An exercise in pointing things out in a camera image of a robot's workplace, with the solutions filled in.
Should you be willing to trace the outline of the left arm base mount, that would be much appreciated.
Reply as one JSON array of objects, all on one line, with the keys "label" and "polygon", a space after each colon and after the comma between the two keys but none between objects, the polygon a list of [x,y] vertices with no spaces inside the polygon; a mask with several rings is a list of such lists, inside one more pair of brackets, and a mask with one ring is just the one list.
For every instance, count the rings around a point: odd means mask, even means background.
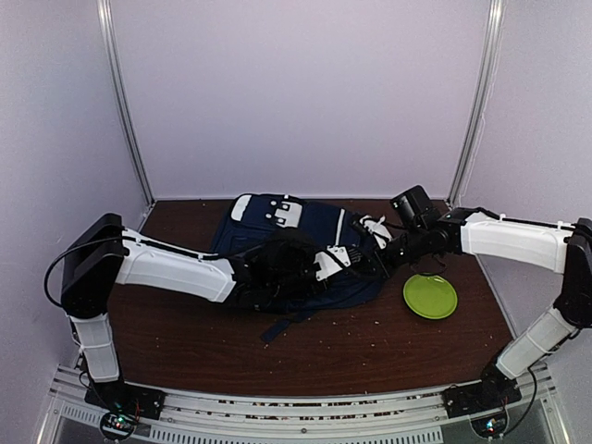
[{"label": "left arm base mount", "polygon": [[163,390],[129,384],[121,376],[115,381],[96,382],[88,372],[83,375],[88,377],[84,400],[105,409],[98,427],[107,440],[128,439],[140,428],[142,419],[160,418],[166,398]]}]

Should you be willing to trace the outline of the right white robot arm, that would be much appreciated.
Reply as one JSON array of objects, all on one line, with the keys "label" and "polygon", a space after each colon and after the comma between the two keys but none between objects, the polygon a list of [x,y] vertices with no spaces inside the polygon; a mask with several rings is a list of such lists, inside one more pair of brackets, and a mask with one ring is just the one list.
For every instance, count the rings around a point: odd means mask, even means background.
[{"label": "right white robot arm", "polygon": [[555,298],[484,369],[484,381],[474,391],[480,407],[495,407],[509,394],[509,381],[591,327],[590,219],[540,222],[479,206],[443,212],[420,185],[392,198],[390,206],[399,217],[400,234],[391,235],[383,218],[365,216],[362,226],[376,238],[381,258],[392,268],[428,255],[456,254],[515,265],[557,281]]}]

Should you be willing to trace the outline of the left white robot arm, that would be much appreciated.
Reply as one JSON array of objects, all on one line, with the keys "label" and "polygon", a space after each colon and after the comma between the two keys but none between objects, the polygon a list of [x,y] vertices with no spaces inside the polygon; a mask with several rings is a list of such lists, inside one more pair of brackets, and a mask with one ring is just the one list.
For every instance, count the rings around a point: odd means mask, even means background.
[{"label": "left white robot arm", "polygon": [[284,291],[326,278],[324,253],[293,228],[230,253],[203,253],[127,228],[118,214],[100,216],[46,268],[43,291],[74,330],[98,397],[114,411],[127,409],[108,313],[112,289],[141,286],[207,302],[261,308]]}]

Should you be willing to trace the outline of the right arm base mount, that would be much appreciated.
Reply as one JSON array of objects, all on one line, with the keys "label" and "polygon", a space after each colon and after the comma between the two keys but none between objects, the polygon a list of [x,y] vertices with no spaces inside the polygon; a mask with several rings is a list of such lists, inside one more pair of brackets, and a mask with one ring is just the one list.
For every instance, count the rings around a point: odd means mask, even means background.
[{"label": "right arm base mount", "polygon": [[477,382],[444,389],[442,400],[449,419],[471,416],[473,431],[481,438],[500,438],[510,429],[507,408],[522,399],[516,379],[507,378],[493,364]]}]

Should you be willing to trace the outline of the navy blue backpack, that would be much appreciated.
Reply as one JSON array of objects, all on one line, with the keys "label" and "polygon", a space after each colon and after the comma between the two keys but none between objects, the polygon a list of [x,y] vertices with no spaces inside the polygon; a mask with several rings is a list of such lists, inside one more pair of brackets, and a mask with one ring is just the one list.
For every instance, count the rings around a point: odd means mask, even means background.
[{"label": "navy blue backpack", "polygon": [[242,194],[220,220],[215,255],[238,267],[228,303],[279,315],[261,336],[324,310],[374,300],[393,270],[383,219],[281,194]]}]

